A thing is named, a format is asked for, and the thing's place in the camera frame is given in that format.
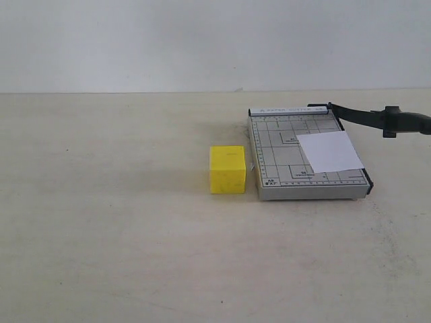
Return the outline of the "yellow foam cube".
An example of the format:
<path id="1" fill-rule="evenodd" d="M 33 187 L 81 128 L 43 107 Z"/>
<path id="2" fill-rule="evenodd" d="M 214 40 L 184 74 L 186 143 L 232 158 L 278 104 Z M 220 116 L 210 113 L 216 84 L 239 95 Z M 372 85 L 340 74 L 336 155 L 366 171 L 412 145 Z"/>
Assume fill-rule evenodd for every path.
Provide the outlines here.
<path id="1" fill-rule="evenodd" d="M 245 148 L 215 145 L 209 150 L 209 189 L 212 194 L 244 194 L 246 185 Z"/>

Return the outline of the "white paper sheet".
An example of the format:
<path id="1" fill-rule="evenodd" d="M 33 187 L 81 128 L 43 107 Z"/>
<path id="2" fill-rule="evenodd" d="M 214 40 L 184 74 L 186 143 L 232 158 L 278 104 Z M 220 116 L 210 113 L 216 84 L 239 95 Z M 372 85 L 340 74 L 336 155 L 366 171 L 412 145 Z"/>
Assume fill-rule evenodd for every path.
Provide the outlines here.
<path id="1" fill-rule="evenodd" d="M 298 135 L 297 138 L 314 173 L 364 168 L 345 131 Z"/>

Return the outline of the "black cutter blade arm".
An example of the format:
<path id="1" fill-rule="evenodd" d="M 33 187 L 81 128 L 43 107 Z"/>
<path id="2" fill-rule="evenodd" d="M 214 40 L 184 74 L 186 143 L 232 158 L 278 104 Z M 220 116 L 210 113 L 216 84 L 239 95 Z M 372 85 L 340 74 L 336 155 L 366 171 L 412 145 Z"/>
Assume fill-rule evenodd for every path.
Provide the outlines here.
<path id="1" fill-rule="evenodd" d="M 328 108 L 340 119 L 383 131 L 384 138 L 396 138 L 399 133 L 430 135 L 430 117 L 415 112 L 402 112 L 398 106 L 386 106 L 381 111 L 354 110 L 328 103 Z"/>

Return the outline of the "grey paper cutter base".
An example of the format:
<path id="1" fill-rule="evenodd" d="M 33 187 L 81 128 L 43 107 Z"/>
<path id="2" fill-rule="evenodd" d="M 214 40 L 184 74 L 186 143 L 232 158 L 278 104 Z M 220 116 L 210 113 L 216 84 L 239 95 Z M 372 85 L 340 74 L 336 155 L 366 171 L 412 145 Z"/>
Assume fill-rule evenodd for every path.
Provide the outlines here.
<path id="1" fill-rule="evenodd" d="M 299 135 L 344 130 L 325 105 L 251 108 L 248 127 L 260 200 L 363 199 L 371 192 L 365 168 L 316 173 L 303 152 Z"/>

